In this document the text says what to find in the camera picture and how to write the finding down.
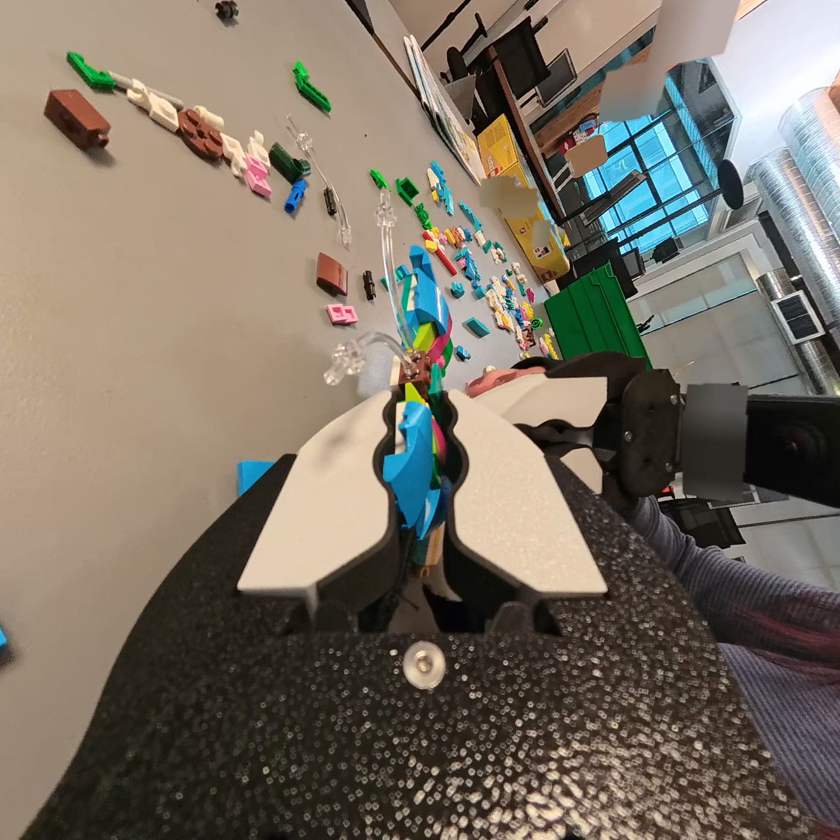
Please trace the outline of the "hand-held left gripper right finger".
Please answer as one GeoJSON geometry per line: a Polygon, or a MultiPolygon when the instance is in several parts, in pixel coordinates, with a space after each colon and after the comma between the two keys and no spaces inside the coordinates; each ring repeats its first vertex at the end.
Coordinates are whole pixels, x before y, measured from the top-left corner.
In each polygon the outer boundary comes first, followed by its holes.
{"type": "Polygon", "coordinates": [[[514,592],[600,597],[606,583],[546,458],[507,419],[451,392],[465,466],[446,534],[514,592]]]}

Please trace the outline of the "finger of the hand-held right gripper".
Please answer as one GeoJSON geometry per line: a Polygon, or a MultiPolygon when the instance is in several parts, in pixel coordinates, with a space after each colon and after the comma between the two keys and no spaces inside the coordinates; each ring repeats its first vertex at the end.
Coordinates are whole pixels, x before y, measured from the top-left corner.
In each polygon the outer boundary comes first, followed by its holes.
{"type": "Polygon", "coordinates": [[[604,376],[523,376],[499,387],[499,415],[511,424],[530,427],[558,422],[590,428],[606,404],[607,384],[604,376]]]}
{"type": "Polygon", "coordinates": [[[559,459],[595,494],[602,494],[603,468],[587,429],[526,429],[525,435],[546,458],[559,459]]]}

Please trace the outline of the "colourful lego butterfly model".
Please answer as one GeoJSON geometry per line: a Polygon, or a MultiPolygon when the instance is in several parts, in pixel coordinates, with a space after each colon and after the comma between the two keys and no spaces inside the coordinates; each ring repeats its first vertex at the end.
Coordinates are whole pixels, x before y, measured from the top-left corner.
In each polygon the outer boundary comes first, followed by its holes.
{"type": "Polygon", "coordinates": [[[393,352],[393,453],[383,465],[385,483],[394,491],[404,531],[416,538],[409,568],[426,579],[443,558],[445,519],[451,480],[445,477],[448,445],[443,430],[443,379],[454,345],[453,319],[434,277],[428,249],[413,246],[411,268],[394,261],[396,211],[391,194],[380,189],[376,222],[381,231],[385,291],[392,305],[397,338],[368,332],[343,342],[332,354],[324,381],[336,385],[358,374],[369,346],[380,343],[393,352]]]}

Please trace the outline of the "person's right forearm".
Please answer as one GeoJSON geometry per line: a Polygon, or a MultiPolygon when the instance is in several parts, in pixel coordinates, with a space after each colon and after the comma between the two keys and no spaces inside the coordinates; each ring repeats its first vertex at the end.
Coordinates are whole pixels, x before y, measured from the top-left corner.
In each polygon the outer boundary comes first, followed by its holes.
{"type": "Polygon", "coordinates": [[[839,595],[699,548],[653,497],[623,512],[707,622],[777,774],[839,831],[839,595]]]}

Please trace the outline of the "pile of mixed lego parts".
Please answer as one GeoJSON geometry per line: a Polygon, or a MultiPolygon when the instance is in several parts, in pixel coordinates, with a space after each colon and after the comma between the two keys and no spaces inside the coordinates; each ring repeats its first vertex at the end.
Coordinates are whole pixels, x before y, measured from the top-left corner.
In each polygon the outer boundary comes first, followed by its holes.
{"type": "Polygon", "coordinates": [[[520,264],[508,259],[501,243],[485,236],[480,219],[465,202],[459,201],[458,206],[469,225],[440,228],[417,197],[413,205],[423,227],[425,246],[454,278],[451,296],[461,298],[470,291],[472,298],[485,302],[495,328],[512,337],[522,359],[529,359],[538,349],[542,355],[558,360],[552,331],[539,332],[543,321],[534,315],[533,289],[520,264]]]}

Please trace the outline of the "brown curved lego slope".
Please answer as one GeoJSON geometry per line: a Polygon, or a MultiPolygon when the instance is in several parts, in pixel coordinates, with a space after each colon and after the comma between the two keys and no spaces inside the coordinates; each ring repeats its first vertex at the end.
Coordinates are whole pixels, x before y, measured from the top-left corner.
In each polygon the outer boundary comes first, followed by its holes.
{"type": "Polygon", "coordinates": [[[346,298],[349,273],[338,260],[321,252],[317,260],[317,286],[334,298],[346,298]]]}

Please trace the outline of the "lego instruction booklet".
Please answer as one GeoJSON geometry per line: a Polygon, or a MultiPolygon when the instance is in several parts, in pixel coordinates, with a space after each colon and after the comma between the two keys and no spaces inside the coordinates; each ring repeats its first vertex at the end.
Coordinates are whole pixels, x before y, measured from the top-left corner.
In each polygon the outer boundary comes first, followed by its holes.
{"type": "Polygon", "coordinates": [[[476,142],[462,119],[444,84],[428,65],[413,35],[403,37],[404,48],[412,69],[423,110],[438,136],[461,163],[473,183],[486,178],[476,142]]]}

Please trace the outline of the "dark green lego piece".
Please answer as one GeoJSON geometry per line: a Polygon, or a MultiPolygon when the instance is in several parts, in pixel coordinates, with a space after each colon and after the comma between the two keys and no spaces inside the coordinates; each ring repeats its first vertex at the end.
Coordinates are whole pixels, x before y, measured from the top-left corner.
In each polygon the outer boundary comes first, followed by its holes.
{"type": "Polygon", "coordinates": [[[270,164],[292,185],[309,178],[312,169],[307,160],[289,154],[279,142],[274,142],[268,152],[270,164]]]}

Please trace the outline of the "brown lego brick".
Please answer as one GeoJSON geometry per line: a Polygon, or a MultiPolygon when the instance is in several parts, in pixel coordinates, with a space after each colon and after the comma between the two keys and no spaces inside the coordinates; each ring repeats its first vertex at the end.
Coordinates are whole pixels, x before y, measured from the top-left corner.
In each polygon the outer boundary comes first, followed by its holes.
{"type": "Polygon", "coordinates": [[[82,151],[104,149],[111,125],[76,89],[49,91],[44,114],[82,151]]]}

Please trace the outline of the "person's right hand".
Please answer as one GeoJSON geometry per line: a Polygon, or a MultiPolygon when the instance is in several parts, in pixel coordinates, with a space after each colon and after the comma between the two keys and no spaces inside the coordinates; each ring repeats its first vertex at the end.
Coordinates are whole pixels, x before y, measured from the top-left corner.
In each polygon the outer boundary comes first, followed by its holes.
{"type": "Polygon", "coordinates": [[[546,369],[541,366],[516,367],[513,369],[488,370],[465,387],[465,394],[469,398],[476,398],[504,384],[514,382],[527,375],[543,375],[546,369]]]}

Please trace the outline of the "green plastic crate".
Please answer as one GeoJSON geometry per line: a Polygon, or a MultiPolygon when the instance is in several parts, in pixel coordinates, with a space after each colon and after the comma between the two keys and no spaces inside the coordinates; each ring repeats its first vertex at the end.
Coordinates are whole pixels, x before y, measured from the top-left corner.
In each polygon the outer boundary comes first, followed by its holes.
{"type": "Polygon", "coordinates": [[[653,365],[610,265],[590,271],[544,303],[562,359],[613,351],[653,365]]]}

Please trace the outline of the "tan wooden chair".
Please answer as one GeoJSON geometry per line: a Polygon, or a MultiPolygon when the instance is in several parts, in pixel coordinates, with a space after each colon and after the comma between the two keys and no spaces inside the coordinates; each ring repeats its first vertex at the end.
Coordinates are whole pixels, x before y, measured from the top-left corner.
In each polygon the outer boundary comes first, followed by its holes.
{"type": "Polygon", "coordinates": [[[606,163],[608,153],[605,137],[594,133],[587,140],[571,147],[564,154],[566,168],[573,179],[598,169],[606,163]]]}

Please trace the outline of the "black monitor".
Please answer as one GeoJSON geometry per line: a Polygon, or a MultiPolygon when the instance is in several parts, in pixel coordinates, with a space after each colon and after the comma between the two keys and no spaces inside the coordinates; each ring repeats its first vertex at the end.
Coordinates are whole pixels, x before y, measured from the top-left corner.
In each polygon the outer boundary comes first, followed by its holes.
{"type": "Polygon", "coordinates": [[[578,78],[571,52],[563,49],[548,65],[549,75],[536,85],[540,106],[547,108],[561,98],[565,91],[572,88],[578,78]]]}
{"type": "Polygon", "coordinates": [[[526,16],[491,45],[517,98],[524,97],[550,77],[550,69],[536,39],[536,32],[547,21],[544,17],[533,26],[531,16],[526,16]]]}

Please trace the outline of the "black office chair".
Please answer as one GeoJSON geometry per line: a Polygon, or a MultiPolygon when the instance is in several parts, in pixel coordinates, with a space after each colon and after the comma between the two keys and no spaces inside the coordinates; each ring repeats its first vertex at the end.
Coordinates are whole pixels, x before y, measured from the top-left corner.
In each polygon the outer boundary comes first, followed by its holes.
{"type": "Polygon", "coordinates": [[[478,12],[475,13],[476,29],[472,35],[465,42],[465,45],[458,49],[450,46],[447,49],[446,60],[448,66],[448,80],[449,82],[460,81],[469,76],[469,69],[466,62],[465,54],[480,40],[485,39],[488,35],[481,16],[478,12]]]}

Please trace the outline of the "white wall vent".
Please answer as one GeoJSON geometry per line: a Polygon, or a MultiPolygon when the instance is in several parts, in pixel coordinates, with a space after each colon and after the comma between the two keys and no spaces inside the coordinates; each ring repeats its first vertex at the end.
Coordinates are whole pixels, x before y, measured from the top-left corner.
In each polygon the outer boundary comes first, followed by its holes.
{"type": "Polygon", "coordinates": [[[819,339],[826,334],[808,297],[801,290],[772,300],[771,307],[792,345],[819,339]]]}

